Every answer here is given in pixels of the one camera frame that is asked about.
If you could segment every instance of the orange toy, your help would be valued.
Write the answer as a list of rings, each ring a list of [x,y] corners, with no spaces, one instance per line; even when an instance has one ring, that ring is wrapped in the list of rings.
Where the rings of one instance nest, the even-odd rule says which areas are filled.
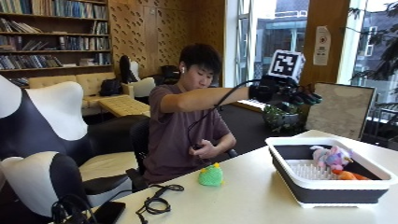
[[[332,172],[339,175],[340,180],[371,180],[368,177],[349,171],[332,170]]]

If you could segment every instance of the poster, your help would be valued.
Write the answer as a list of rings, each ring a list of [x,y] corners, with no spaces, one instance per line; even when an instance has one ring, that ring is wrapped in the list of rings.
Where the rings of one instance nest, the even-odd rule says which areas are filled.
[[[327,26],[319,26],[316,28],[315,41],[313,64],[328,65],[329,51],[332,47],[332,33]]]

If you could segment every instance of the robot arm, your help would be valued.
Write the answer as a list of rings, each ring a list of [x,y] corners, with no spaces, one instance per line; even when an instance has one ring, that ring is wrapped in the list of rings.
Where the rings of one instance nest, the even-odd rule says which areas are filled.
[[[259,80],[259,85],[249,87],[249,98],[269,105],[283,102],[295,105],[320,104],[323,97],[309,88],[299,86],[305,61],[303,53],[277,50],[268,75]]]
[[[263,76],[260,84],[249,87],[249,98],[269,105],[281,102],[293,105],[315,105],[323,97],[305,87],[300,87],[289,77]]]

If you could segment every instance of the pink plush toy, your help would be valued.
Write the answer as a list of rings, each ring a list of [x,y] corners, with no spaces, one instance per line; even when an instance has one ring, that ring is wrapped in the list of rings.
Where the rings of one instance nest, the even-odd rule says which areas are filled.
[[[313,159],[319,166],[331,166],[333,170],[343,170],[344,167],[352,162],[352,150],[347,150],[339,146],[327,149],[321,146],[313,146],[315,149]]]

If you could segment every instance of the plush toy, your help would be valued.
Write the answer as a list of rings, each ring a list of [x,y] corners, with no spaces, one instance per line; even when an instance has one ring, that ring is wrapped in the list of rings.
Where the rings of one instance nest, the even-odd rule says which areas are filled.
[[[199,183],[205,186],[220,186],[224,183],[223,170],[219,163],[200,170]]]
[[[340,180],[371,180],[368,177],[343,170],[332,170]]]
[[[343,170],[349,162],[352,162],[352,150],[347,150],[339,146],[333,146],[332,149],[313,146],[312,149],[315,149],[313,159],[321,167],[331,166],[333,170]]]

